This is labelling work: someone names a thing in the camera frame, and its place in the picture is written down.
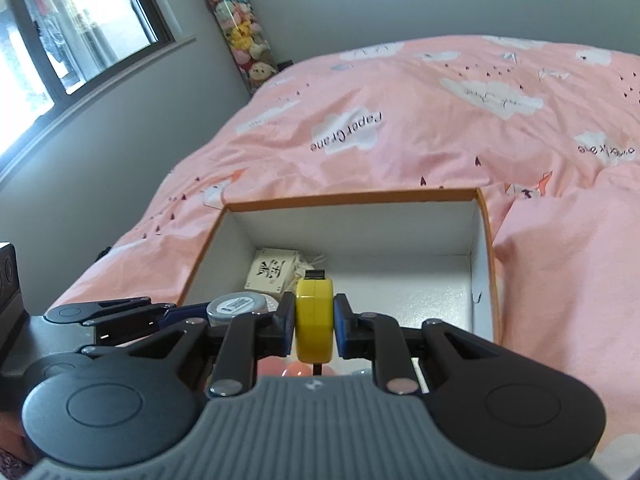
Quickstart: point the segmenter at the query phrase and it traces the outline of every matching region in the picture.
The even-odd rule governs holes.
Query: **small white box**
[[[296,262],[302,254],[282,249],[260,249],[255,253],[244,288],[279,295],[294,279]]]

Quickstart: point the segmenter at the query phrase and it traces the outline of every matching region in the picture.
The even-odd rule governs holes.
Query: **window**
[[[0,0],[0,170],[79,98],[171,40],[153,0]]]

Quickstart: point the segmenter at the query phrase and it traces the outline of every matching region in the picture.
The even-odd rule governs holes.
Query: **gray gripper base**
[[[183,441],[148,462],[88,471],[45,459],[26,478],[605,480],[587,460],[543,472],[480,462],[440,434],[419,399],[356,376],[262,378],[243,396],[211,400]]]

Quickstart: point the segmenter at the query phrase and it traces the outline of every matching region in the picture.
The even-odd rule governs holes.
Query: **pink ball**
[[[265,357],[258,361],[258,376],[280,376],[287,369],[287,362],[282,357]]]
[[[310,365],[305,365],[300,361],[293,361],[287,365],[287,369],[282,373],[283,377],[311,377],[313,370]]]

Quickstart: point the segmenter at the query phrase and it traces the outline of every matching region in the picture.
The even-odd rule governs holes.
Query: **plush toy organizer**
[[[251,93],[278,73],[249,0],[207,0]]]

